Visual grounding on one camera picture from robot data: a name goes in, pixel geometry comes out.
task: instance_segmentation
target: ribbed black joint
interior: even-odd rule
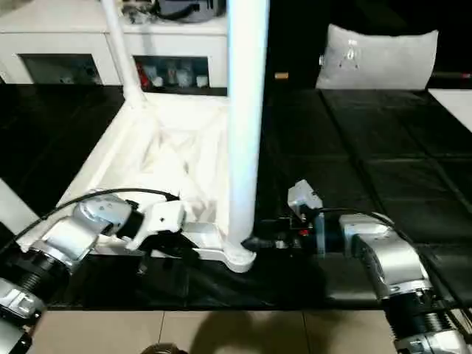
[[[382,307],[397,339],[452,328],[431,291],[392,296]]]
[[[68,268],[40,251],[19,252],[8,260],[6,278],[47,302],[69,281]]]

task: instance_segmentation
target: tile floor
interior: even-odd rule
[[[394,354],[379,311],[49,312],[36,354],[140,354],[175,343],[190,354]]]

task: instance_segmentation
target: black table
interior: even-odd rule
[[[120,88],[0,86],[0,94],[6,102],[1,177],[45,212],[121,106]],[[328,207],[391,216],[434,253],[472,304],[471,137],[425,92],[274,92],[264,109],[256,220],[286,215],[287,189],[306,178]],[[334,226],[328,241],[336,244],[336,222],[328,222]],[[88,257],[50,307],[377,307],[361,264],[340,254],[317,259],[265,251],[245,274],[222,263],[162,259],[146,260],[143,273],[141,261]]]

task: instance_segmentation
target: white cabinet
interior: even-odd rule
[[[192,86],[227,87],[225,17],[200,24],[136,25],[122,20],[125,40],[142,75],[146,69],[144,74],[159,76],[153,86],[182,86],[191,81]],[[108,37],[97,0],[27,2],[0,16],[0,76],[7,83],[119,85]],[[187,77],[170,83],[161,77],[166,70],[167,76],[175,70],[181,78],[186,73]]]
[[[7,83],[75,83],[88,75],[96,83],[119,85],[102,33],[2,33],[0,48]]]

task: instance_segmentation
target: white pillow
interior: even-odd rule
[[[438,31],[361,35],[330,24],[318,89],[424,89],[436,59]]]

